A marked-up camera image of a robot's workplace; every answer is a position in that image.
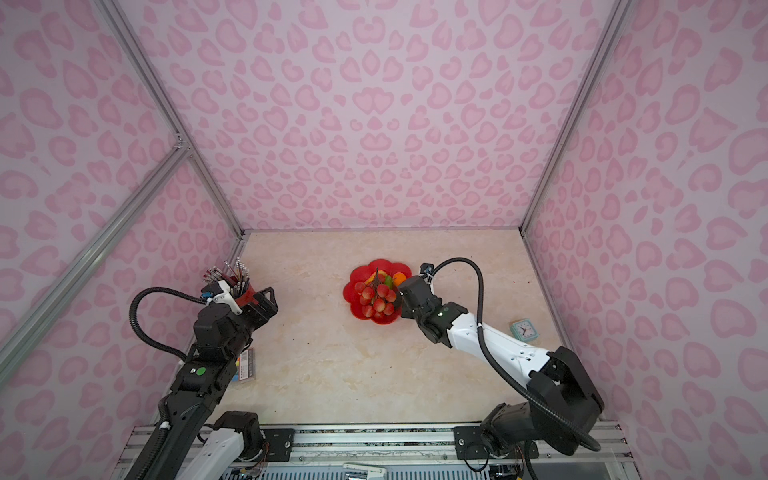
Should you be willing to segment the small fake orange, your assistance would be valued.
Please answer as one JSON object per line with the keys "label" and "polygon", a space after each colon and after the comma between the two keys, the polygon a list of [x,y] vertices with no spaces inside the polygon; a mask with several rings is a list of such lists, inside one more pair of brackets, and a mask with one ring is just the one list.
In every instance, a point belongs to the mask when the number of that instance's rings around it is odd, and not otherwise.
{"label": "small fake orange", "polygon": [[407,279],[408,279],[408,277],[404,273],[402,273],[402,272],[397,272],[397,273],[392,275],[393,284],[396,287],[399,287]]}

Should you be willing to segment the yellow fake mango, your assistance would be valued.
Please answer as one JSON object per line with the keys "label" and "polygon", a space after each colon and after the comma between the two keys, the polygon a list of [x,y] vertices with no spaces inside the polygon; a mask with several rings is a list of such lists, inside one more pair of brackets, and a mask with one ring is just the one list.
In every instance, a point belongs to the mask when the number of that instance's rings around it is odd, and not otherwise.
{"label": "yellow fake mango", "polygon": [[376,279],[381,280],[382,278],[386,278],[388,276],[388,273],[385,270],[382,269],[372,269],[368,267],[360,267],[355,269],[351,275],[350,280],[354,283],[363,282],[363,283],[371,283]]}

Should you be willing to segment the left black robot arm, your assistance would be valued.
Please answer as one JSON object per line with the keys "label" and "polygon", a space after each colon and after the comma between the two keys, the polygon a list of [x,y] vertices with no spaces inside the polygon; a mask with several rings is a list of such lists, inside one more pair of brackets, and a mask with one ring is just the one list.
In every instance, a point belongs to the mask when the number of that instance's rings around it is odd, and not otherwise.
{"label": "left black robot arm", "polygon": [[[183,352],[146,334],[138,319],[141,301],[155,293],[172,295],[202,306],[194,322],[194,341]],[[169,392],[158,402],[159,423],[131,467],[129,479],[173,479],[200,430],[221,402],[236,373],[236,361],[250,347],[253,332],[277,315],[275,291],[249,288],[236,303],[216,302],[214,287],[194,297],[167,287],[140,291],[129,306],[129,323],[147,345],[182,361]]]}

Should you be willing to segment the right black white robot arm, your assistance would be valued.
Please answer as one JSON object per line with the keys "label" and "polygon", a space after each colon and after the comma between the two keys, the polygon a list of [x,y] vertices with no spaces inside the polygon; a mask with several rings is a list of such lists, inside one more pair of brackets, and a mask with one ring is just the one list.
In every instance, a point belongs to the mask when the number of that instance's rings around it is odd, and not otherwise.
{"label": "right black white robot arm", "polygon": [[421,276],[404,281],[399,297],[403,316],[428,340],[482,360],[523,398],[498,404],[482,420],[479,437],[489,455],[501,458],[535,441],[567,456],[602,449],[591,430],[605,403],[573,351],[535,347],[487,325],[483,284],[474,312],[443,301]]}

